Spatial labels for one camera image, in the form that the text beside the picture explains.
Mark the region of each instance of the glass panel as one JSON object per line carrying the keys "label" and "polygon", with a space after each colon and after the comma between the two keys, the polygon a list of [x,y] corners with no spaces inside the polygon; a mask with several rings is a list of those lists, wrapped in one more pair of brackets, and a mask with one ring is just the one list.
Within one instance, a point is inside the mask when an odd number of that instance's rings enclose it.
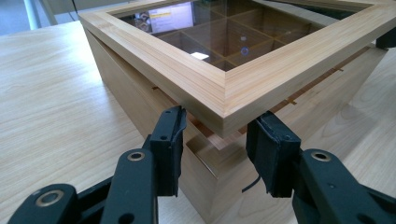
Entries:
{"label": "glass panel", "polygon": [[120,19],[224,71],[321,28],[249,0],[184,2]]}

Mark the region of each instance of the wooden surface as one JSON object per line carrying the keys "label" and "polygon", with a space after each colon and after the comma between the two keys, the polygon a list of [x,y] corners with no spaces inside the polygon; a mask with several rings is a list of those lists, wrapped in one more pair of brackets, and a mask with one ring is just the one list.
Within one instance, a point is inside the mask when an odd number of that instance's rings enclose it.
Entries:
{"label": "wooden surface", "polygon": [[[0,223],[53,183],[82,191],[143,137],[104,86],[79,22],[0,37]],[[161,223],[202,223],[182,192]]]}
{"label": "wooden surface", "polygon": [[[81,191],[110,176],[118,156],[143,138],[104,87],[77,22],[2,36],[0,49],[0,222],[5,223],[36,189],[65,182]],[[395,61],[392,49],[353,100],[303,140],[303,148],[332,151],[362,184],[393,197]],[[203,223],[183,194],[160,200],[160,220]],[[295,219],[290,201],[270,198],[260,182],[217,222]]]}
{"label": "wooden surface", "polygon": [[242,128],[396,26],[396,3],[349,18],[224,72],[113,15],[175,1],[133,2],[80,14],[87,30],[220,136]]}

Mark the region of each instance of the light wood tabletop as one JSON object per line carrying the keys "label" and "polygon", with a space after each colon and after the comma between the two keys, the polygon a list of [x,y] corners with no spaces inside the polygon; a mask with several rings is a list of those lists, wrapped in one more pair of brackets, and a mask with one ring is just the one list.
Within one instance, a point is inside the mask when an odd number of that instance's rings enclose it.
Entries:
{"label": "light wood tabletop", "polygon": [[[104,86],[79,22],[1,36],[0,60],[1,223],[37,189],[68,183],[80,192],[106,179],[122,152],[142,145]],[[392,197],[395,62],[391,49],[353,100],[303,139],[303,149],[330,150],[362,184]],[[262,182],[245,194],[218,223],[295,223],[290,201],[270,198]],[[161,223],[203,223],[182,192],[159,204]]]}

